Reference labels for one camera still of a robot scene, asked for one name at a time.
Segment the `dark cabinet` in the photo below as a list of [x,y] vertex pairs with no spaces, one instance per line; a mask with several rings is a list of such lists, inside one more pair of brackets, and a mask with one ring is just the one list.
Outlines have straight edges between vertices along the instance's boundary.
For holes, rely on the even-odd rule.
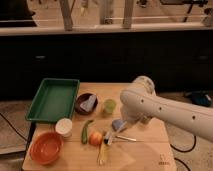
[[153,79],[158,91],[213,87],[213,31],[0,37],[0,98],[33,98],[45,77]]

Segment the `green chili pepper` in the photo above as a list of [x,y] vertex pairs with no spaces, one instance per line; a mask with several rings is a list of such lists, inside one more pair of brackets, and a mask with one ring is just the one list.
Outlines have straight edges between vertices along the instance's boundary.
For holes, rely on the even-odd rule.
[[82,133],[81,133],[81,142],[82,142],[82,144],[86,144],[87,141],[88,141],[88,138],[87,138],[87,128],[88,128],[88,125],[89,125],[90,123],[92,123],[92,122],[93,122],[93,120],[88,120],[88,121],[86,121],[86,123],[84,124],[84,127],[83,127],[83,129],[82,129]]

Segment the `green tray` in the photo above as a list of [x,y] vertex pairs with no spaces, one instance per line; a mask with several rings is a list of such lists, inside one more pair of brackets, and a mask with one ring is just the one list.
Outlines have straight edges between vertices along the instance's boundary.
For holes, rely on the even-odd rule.
[[43,79],[26,119],[56,123],[61,118],[72,118],[79,83],[76,79]]

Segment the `small white cup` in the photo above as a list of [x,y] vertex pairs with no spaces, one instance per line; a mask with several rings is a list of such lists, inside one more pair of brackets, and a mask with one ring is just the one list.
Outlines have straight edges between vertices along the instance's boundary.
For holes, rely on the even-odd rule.
[[68,118],[60,119],[55,126],[55,131],[64,138],[72,134],[72,121]]

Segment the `orange bowl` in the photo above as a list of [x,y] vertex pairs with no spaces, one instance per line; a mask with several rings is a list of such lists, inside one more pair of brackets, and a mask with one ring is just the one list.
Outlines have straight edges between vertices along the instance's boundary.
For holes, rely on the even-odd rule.
[[58,133],[44,133],[33,142],[30,148],[30,156],[39,164],[50,164],[59,157],[62,144],[63,140]]

